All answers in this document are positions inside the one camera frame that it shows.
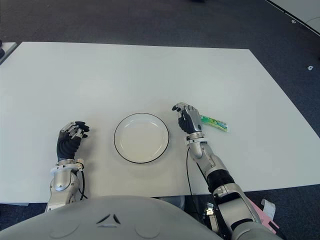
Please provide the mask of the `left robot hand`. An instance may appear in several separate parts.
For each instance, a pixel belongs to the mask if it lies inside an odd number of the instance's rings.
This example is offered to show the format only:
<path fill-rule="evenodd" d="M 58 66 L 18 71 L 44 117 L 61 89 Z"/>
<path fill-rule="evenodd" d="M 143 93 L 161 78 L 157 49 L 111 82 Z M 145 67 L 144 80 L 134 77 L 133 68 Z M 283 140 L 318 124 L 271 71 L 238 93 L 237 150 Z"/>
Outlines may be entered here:
<path fill-rule="evenodd" d="M 56 144 L 57 161 L 74 160 L 82 139 L 87 138 L 90 127 L 83 121 L 69 122 L 60 131 Z"/>

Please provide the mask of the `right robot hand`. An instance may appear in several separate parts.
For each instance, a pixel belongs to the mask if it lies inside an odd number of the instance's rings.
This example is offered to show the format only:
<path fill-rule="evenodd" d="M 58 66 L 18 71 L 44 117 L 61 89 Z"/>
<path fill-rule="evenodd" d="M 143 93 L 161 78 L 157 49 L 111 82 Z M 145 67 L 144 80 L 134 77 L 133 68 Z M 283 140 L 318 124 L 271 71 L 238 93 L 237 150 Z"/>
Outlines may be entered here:
<path fill-rule="evenodd" d="M 172 107 L 172 111 L 178 113 L 178 125 L 187 134 L 201 133 L 203 125 L 199 111 L 184 102 L 178 102 Z"/>

